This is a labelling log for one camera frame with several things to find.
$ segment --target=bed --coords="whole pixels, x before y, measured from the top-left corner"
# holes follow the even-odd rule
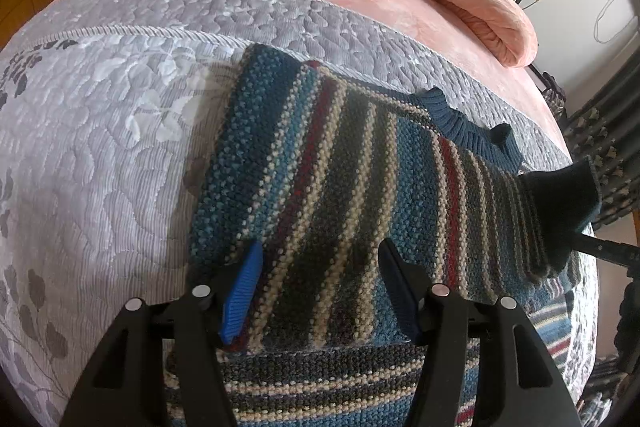
[[[440,87],[471,121],[510,123],[526,169],[571,163],[526,71],[431,0],[56,0],[0,52],[0,361],[41,425],[57,425],[123,302],[183,292],[198,188],[252,42],[401,92]],[[580,262],[554,351],[574,400],[598,295]]]

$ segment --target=white cable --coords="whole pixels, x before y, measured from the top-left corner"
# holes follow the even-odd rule
[[[637,15],[634,15],[633,17],[631,17],[631,20],[625,24],[625,27],[622,28],[618,33],[616,33],[615,35],[613,35],[612,38],[610,38],[607,41],[601,41],[599,38],[599,33],[600,33],[600,29],[598,27],[598,25],[600,24],[600,21],[602,20],[602,18],[606,15],[607,10],[609,9],[609,7],[613,4],[615,0],[608,0],[607,3],[604,5],[604,8],[602,10],[600,10],[600,13],[598,14],[598,16],[596,17],[596,23],[593,26],[593,38],[595,39],[596,42],[599,42],[600,44],[609,44],[613,39],[615,39],[617,36],[619,36],[622,32],[624,32],[629,25],[636,19],[638,19]]]

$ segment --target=curtain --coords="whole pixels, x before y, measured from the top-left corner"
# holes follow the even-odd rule
[[[574,160],[591,156],[602,192],[599,229],[638,208],[640,182],[640,50],[563,131]]]

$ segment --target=silver screw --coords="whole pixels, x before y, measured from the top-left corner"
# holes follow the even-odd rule
[[[196,286],[193,290],[191,290],[191,295],[194,297],[203,299],[211,293],[211,288],[209,288],[206,284],[200,284]]]
[[[142,308],[142,299],[138,299],[137,297],[129,299],[124,307],[130,312],[137,312]]]
[[[431,293],[438,297],[446,297],[451,293],[451,290],[449,290],[449,287],[445,284],[434,284],[431,287]]]
[[[507,308],[508,310],[514,310],[518,305],[516,299],[514,299],[513,297],[503,297],[502,299],[500,299],[500,304],[503,308]]]

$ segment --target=knitted sweater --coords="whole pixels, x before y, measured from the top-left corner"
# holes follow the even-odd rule
[[[223,363],[238,421],[402,425],[424,351],[405,343],[380,279],[385,237],[465,298],[514,296],[562,363],[570,325],[559,303],[579,274],[572,259],[547,281],[554,274],[515,175],[521,159],[508,126],[475,126],[439,90],[399,94],[249,48],[190,257],[190,283],[200,283],[246,241],[264,245],[238,353]],[[461,425],[473,411],[478,349],[470,341]]]

